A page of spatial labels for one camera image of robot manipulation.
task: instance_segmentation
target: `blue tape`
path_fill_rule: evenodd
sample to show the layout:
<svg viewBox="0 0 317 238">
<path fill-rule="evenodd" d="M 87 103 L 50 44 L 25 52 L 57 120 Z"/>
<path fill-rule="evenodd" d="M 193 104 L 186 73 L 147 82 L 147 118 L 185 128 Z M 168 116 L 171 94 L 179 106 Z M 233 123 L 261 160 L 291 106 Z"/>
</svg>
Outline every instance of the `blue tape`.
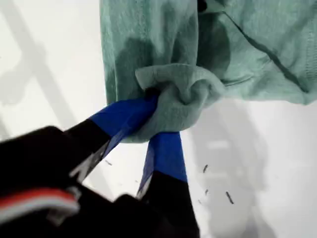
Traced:
<svg viewBox="0 0 317 238">
<path fill-rule="evenodd" d="M 159 171 L 187 182 L 179 132 L 159 133 L 150 139 L 140 189 L 144 186 L 153 171 Z"/>
<path fill-rule="evenodd" d="M 111 140 L 104 154 L 106 156 L 118 143 L 140 126 L 153 114 L 158 96 L 119 101 L 105 107 L 90 119 L 99 126 Z"/>
</svg>

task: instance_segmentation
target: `white background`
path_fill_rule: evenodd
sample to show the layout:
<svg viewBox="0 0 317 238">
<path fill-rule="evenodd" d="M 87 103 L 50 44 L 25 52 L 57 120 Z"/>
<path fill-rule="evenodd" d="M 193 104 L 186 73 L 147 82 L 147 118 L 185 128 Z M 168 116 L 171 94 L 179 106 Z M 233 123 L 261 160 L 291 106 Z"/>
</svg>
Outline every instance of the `white background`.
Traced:
<svg viewBox="0 0 317 238">
<path fill-rule="evenodd" d="M 99 28 L 97 0 L 0 1 L 0 140 L 106 105 Z M 316 121 L 317 103 L 222 100 L 182 132 L 202 237 L 317 237 Z M 135 194 L 146 147 L 119 145 L 86 184 Z"/>
</svg>

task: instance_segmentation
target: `cloth fold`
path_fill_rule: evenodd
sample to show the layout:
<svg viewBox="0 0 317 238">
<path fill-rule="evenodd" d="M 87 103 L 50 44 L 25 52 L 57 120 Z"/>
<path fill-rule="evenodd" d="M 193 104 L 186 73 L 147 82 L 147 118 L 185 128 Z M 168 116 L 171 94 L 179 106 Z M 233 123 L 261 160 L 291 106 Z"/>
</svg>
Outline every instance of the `cloth fold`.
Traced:
<svg viewBox="0 0 317 238">
<path fill-rule="evenodd" d="M 161 91 L 153 116 L 128 142 L 180 131 L 220 97 L 317 97 L 313 0 L 101 0 L 107 102 Z"/>
</svg>

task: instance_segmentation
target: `grasped cloth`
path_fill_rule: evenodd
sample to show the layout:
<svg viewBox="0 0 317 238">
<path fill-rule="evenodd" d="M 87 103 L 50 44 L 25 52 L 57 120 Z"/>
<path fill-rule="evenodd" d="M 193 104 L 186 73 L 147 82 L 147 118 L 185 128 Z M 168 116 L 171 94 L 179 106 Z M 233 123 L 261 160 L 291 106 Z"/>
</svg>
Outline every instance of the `grasped cloth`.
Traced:
<svg viewBox="0 0 317 238">
<path fill-rule="evenodd" d="M 101 0 L 107 102 L 161 91 L 129 140 L 180 131 L 221 96 L 307 104 L 317 97 L 314 0 Z"/>
</svg>

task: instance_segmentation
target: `teal fabric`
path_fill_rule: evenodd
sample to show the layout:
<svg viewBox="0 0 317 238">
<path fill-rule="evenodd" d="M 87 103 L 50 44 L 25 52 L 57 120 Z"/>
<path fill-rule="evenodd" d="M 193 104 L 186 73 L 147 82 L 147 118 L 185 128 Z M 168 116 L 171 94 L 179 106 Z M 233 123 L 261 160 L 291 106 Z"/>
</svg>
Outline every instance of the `teal fabric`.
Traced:
<svg viewBox="0 0 317 238">
<path fill-rule="evenodd" d="M 317 97 L 314 0 L 101 0 L 107 102 L 161 91 L 129 141 L 192 126 L 220 97 Z"/>
</svg>

